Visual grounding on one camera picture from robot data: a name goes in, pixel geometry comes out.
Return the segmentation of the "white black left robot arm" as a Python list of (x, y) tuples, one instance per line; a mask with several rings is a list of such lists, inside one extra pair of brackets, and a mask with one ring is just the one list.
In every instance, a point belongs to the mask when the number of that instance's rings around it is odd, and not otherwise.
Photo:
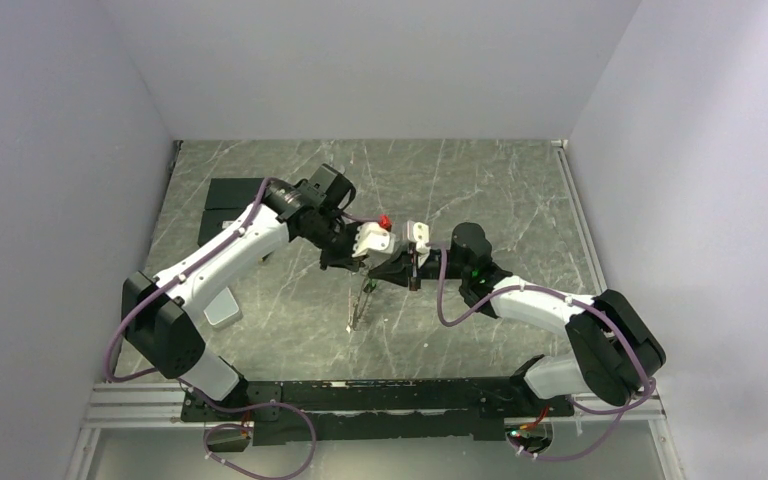
[(356, 193), (345, 175), (326, 164), (295, 184), (264, 178), (243, 213), (194, 253), (153, 276), (136, 272), (126, 279), (115, 336), (132, 345), (151, 372), (200, 390), (221, 419), (239, 417), (248, 402), (247, 382), (210, 350), (195, 317), (261, 259), (297, 238), (326, 261), (352, 265), (359, 225), (347, 223), (344, 212)]

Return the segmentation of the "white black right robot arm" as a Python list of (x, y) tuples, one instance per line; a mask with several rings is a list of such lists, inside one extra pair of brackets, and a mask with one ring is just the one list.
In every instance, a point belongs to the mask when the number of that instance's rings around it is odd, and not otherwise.
[(666, 355), (627, 298), (606, 289), (572, 294), (540, 286), (500, 267), (484, 229), (458, 224), (448, 245), (433, 243), (427, 225), (410, 222), (403, 234), (365, 223), (352, 256), (375, 260), (369, 276), (416, 290), (437, 283), (439, 322), (455, 327), (471, 316), (521, 321), (569, 342), (571, 351), (537, 356), (514, 375), (511, 401), (534, 415), (549, 399), (592, 393), (619, 414), (656, 390), (656, 372)]

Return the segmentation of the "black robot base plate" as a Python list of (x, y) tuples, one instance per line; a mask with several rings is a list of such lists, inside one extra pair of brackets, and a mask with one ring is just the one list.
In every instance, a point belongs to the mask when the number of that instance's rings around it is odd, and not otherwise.
[(542, 400), (508, 377), (252, 381), (210, 407), (184, 397), (185, 423), (251, 423), (256, 446), (319, 441), (468, 437), (496, 441), (523, 420), (567, 418), (562, 396)]

